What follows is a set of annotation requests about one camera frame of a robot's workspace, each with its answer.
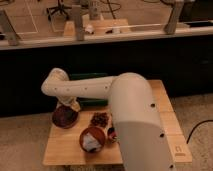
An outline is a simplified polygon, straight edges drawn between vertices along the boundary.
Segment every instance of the bowl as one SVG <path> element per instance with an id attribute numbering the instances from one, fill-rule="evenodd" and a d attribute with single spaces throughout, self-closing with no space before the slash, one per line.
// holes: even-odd
<path id="1" fill-rule="evenodd" d="M 95 126 L 91 126 L 82 131 L 79 143 L 81 148 L 89 153 L 101 151 L 106 141 L 104 132 Z"/>
<path id="2" fill-rule="evenodd" d="M 75 125 L 78 118 L 78 112 L 68 106 L 61 105 L 55 109 L 52 115 L 52 122 L 60 128 L 71 128 Z"/>

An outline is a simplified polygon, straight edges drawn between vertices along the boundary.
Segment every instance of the dark red bowl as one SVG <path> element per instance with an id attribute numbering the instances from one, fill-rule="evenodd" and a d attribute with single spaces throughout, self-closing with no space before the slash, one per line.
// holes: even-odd
<path id="1" fill-rule="evenodd" d="M 52 122 L 60 128 L 71 128 L 75 125 L 78 118 L 78 112 L 68 106 L 59 106 L 52 115 Z"/>

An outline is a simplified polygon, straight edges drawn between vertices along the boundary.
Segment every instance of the wooden board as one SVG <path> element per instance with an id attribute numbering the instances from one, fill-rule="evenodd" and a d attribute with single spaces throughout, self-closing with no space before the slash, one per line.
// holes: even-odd
<path id="1" fill-rule="evenodd" d="M 153 89 L 160 118 L 175 162 L 191 162 L 192 157 L 173 111 L 170 100 L 160 80 L 149 81 Z M 121 164 L 117 143 L 106 143 L 99 153 L 85 153 L 79 145 L 80 133 L 89 125 L 94 112 L 108 112 L 107 107 L 88 108 L 79 115 L 77 124 L 70 129 L 51 127 L 43 163 L 45 165 Z"/>
<path id="2" fill-rule="evenodd" d="M 112 29 L 112 27 L 120 27 L 121 33 L 130 32 L 129 24 L 126 19 L 109 19 L 109 20 L 84 20 L 83 26 L 91 24 L 95 31 L 94 35 L 104 35 L 106 31 Z M 67 21 L 64 28 L 64 36 L 75 36 L 75 28 L 73 21 Z"/>

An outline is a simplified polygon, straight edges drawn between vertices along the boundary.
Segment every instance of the chair leg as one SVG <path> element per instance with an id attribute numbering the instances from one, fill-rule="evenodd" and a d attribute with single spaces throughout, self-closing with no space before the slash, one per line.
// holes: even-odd
<path id="1" fill-rule="evenodd" d="M 65 6 L 64 4 L 61 4 L 58 0 L 58 6 L 47 8 L 47 14 L 48 14 L 48 20 L 51 21 L 51 16 L 55 14 L 56 12 L 60 12 L 60 14 L 65 14 L 66 19 L 69 19 L 69 14 L 65 11 L 66 9 L 72 9 L 71 7 Z"/>

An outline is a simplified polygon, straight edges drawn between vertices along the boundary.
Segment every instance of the cable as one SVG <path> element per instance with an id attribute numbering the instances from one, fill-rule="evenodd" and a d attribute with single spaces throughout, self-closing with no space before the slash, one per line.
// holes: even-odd
<path id="1" fill-rule="evenodd" d="M 110 10 L 110 12 L 111 12 L 111 14 L 112 14 L 112 18 L 113 18 L 113 19 L 116 19 L 116 16 L 115 16 L 115 14 L 114 14 L 114 12 L 113 12 L 113 10 L 112 10 L 112 6 L 111 6 L 111 4 L 110 4 L 110 1 L 107 0 L 107 3 L 108 3 L 108 6 L 109 6 L 109 10 Z"/>
<path id="2" fill-rule="evenodd" d="M 204 124 L 204 123 L 207 123 L 207 122 L 213 122 L 213 120 L 212 120 L 212 119 L 209 119 L 209 120 L 201 121 L 201 122 L 197 123 L 197 124 L 193 127 L 193 129 L 191 130 L 191 132 L 189 133 L 189 136 L 188 136 L 188 138 L 187 138 L 187 141 L 186 141 L 187 144 L 189 143 L 189 141 L 190 141 L 190 139 L 191 139 L 191 136 L 192 136 L 193 132 L 196 130 L 196 128 L 197 128 L 198 126 Z"/>
<path id="3" fill-rule="evenodd" d="M 159 3 L 160 0 L 156 0 L 156 1 L 153 1 L 153 0 L 141 0 L 141 1 L 144 1 L 144 2 L 147 2 L 147 3 Z"/>
<path id="4" fill-rule="evenodd" d="M 15 0 L 13 1 L 10 1 L 10 0 L 0 0 L 0 6 L 6 6 L 6 5 L 9 5 L 11 3 L 13 3 Z"/>
<path id="5" fill-rule="evenodd" d="M 115 3 L 115 2 L 110 2 L 109 0 L 107 0 L 107 2 L 100 0 L 100 2 L 108 5 L 108 7 L 109 7 L 109 11 L 101 11 L 101 12 L 102 13 L 109 13 L 110 12 L 112 14 L 113 19 L 116 19 L 114 12 L 121 9 L 121 4 Z M 116 5 L 116 6 L 118 6 L 118 8 L 113 9 L 112 5 Z"/>

